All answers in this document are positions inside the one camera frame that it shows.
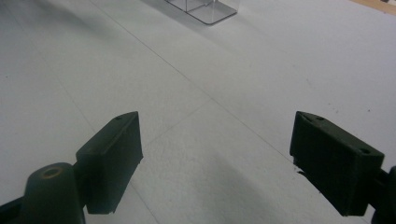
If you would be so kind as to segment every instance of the white surface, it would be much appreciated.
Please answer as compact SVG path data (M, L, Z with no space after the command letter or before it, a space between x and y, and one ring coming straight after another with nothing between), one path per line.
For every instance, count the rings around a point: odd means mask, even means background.
M89 223L365 223L295 174L291 130L321 115L395 165L395 37L345 0L246 0L212 27L162 0L0 0L0 203L137 110L145 159Z

